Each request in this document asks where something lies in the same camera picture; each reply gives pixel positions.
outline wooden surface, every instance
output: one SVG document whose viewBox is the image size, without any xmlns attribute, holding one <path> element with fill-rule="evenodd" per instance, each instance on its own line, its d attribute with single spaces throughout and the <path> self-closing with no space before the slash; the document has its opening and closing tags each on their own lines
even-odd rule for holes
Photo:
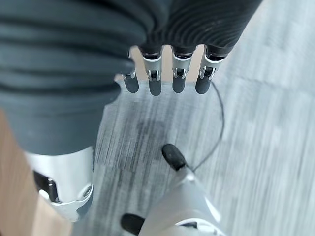
<svg viewBox="0 0 315 236">
<path fill-rule="evenodd" d="M 0 133 L 0 232 L 2 236 L 29 236 L 37 193 L 2 112 Z"/>
</svg>

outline metal finger segment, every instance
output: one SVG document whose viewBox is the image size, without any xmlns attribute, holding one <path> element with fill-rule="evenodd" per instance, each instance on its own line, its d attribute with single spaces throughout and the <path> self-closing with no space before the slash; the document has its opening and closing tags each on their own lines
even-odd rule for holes
<svg viewBox="0 0 315 236">
<path fill-rule="evenodd" d="M 181 93 L 185 88 L 185 80 L 189 71 L 192 54 L 195 47 L 172 47 L 173 51 L 173 90 Z"/>
<path fill-rule="evenodd" d="M 155 51 L 143 49 L 140 50 L 149 79 L 150 92 L 153 96 L 158 96 L 162 91 L 162 47 L 159 47 Z"/>
<path fill-rule="evenodd" d="M 196 91 L 199 94 L 205 94 L 211 84 L 214 74 L 218 71 L 221 62 L 226 55 L 215 55 L 205 46 L 204 53 L 200 63 L 199 75 L 196 82 Z"/>
</svg>

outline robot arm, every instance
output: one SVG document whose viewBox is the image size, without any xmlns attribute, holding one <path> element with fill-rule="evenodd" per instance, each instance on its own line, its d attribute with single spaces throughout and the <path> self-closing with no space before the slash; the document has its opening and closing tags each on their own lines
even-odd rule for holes
<svg viewBox="0 0 315 236">
<path fill-rule="evenodd" d="M 93 196 L 92 162 L 104 105 L 138 90 L 127 52 L 139 46 L 153 95 L 162 47 L 173 49 L 181 92 L 205 45 L 196 91 L 205 93 L 261 0 L 1 0 L 0 106 L 41 195 L 76 221 Z"/>
</svg>

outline robotic hand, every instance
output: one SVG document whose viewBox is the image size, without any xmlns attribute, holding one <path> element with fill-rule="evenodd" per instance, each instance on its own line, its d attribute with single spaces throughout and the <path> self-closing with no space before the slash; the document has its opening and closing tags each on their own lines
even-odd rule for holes
<svg viewBox="0 0 315 236">
<path fill-rule="evenodd" d="M 205 93 L 261 0 L 1 0 L 0 106 L 39 193 L 80 219 L 93 197 L 93 149 L 104 105 L 137 92 L 137 45 L 153 95 L 161 52 L 173 49 L 173 89 L 184 89 L 195 47 L 205 45 L 196 91 Z"/>
<path fill-rule="evenodd" d="M 212 205 L 179 150 L 166 144 L 162 153 L 176 171 L 169 190 L 146 219 L 122 216 L 122 227 L 139 236 L 225 236 L 219 228 L 220 213 Z"/>
</svg>

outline metal bracket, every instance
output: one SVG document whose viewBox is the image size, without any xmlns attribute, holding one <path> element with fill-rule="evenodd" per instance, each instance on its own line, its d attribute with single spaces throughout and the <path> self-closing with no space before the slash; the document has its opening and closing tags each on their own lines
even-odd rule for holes
<svg viewBox="0 0 315 236">
<path fill-rule="evenodd" d="M 161 80 L 161 73 L 162 73 L 162 55 L 159 56 L 157 59 L 148 59 L 146 57 L 142 57 L 144 66 L 146 68 L 146 72 L 148 75 L 148 79 L 152 80 Z"/>
<path fill-rule="evenodd" d="M 206 51 L 207 47 L 205 46 L 203 57 L 200 63 L 199 77 L 203 79 L 205 77 L 205 73 L 208 71 L 207 68 L 212 68 L 211 73 L 209 75 L 206 75 L 209 76 L 209 80 L 212 80 L 214 74 L 219 69 L 221 62 L 224 60 L 224 58 L 221 60 L 210 60 L 206 56 Z"/>
<path fill-rule="evenodd" d="M 178 69 L 183 69 L 182 79 L 186 78 L 189 71 L 189 66 L 191 62 L 191 57 L 189 58 L 179 58 L 173 53 L 173 75 L 174 78 L 179 76 Z"/>
</svg>

